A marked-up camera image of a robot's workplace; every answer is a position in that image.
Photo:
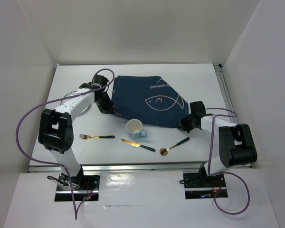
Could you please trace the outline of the white and blue mug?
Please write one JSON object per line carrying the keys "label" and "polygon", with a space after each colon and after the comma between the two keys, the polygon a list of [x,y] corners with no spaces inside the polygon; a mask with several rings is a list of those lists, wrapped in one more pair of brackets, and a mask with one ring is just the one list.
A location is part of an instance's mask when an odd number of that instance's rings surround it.
{"label": "white and blue mug", "polygon": [[131,119],[126,123],[128,136],[131,139],[146,138],[147,133],[143,131],[142,122],[138,119]]}

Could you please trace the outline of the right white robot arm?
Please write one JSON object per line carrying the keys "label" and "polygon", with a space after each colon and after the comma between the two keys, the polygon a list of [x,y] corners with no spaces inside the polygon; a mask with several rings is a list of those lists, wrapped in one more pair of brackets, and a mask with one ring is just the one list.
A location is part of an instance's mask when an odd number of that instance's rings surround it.
{"label": "right white robot arm", "polygon": [[180,120],[178,128],[190,132],[201,129],[211,133],[208,161],[199,168],[198,181],[202,186],[209,186],[214,177],[230,168],[247,165],[257,161],[257,151],[250,127],[223,120],[223,117],[235,118],[236,113],[207,113],[202,101],[190,103],[191,113]]}

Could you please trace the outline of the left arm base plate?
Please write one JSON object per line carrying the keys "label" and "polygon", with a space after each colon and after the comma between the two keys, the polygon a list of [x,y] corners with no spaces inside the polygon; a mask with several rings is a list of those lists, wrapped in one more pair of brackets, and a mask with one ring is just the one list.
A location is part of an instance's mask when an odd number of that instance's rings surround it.
{"label": "left arm base plate", "polygon": [[[67,177],[59,175],[58,178],[47,176],[48,179],[52,179],[57,182],[55,202],[67,202],[72,201],[70,183]],[[72,183],[74,190],[75,201],[98,201],[99,200],[99,184],[100,175],[84,175],[81,182]]]}

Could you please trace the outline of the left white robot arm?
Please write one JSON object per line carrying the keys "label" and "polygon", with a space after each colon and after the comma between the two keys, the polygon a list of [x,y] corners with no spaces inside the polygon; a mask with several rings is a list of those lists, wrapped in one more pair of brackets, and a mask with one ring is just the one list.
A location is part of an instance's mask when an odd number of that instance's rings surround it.
{"label": "left white robot arm", "polygon": [[95,103],[103,114],[114,114],[113,103],[100,89],[107,80],[82,84],[78,93],[55,109],[45,109],[41,114],[38,142],[49,150],[57,163],[62,165],[62,175],[68,185],[77,190],[84,185],[83,169],[72,150],[74,142],[73,121],[88,106]]}

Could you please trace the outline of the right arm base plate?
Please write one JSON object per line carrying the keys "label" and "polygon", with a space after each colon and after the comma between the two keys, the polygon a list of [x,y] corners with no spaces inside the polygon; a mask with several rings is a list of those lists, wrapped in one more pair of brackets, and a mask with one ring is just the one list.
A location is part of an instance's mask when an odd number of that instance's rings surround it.
{"label": "right arm base plate", "polygon": [[217,198],[228,198],[228,191],[224,175],[210,177],[206,175],[204,168],[198,172],[183,173],[183,179],[179,184],[184,186],[185,199],[211,199],[217,194]]}

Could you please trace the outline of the blue fish placemat cloth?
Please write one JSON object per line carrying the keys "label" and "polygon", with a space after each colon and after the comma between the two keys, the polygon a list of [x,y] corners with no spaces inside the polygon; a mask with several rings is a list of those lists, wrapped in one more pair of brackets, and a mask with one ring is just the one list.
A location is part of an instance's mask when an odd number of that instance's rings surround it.
{"label": "blue fish placemat cloth", "polygon": [[189,114],[188,103],[160,76],[118,76],[112,102],[116,116],[158,127],[175,128]]}

